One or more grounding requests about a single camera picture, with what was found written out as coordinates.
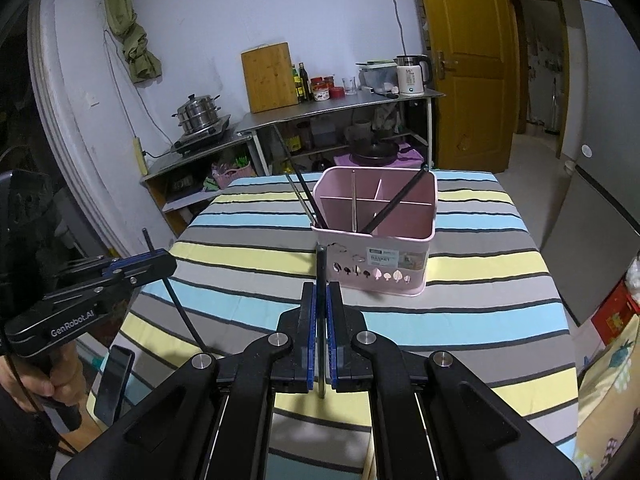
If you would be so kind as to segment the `left hand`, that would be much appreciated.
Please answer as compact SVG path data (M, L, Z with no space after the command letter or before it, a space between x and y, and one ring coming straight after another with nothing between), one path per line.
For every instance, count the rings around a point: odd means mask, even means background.
M40 404L35 402L35 405L32 405L29 402L14 376L12 368L15 368L22 384L32 398L46 396L65 405L73 406L86 396L86 380L82 372L82 363L73 341L60 348L60 353L50 373L43 373L39 368L22 359L8 360L6 356L2 356L1 387L23 411L33 413L40 408Z

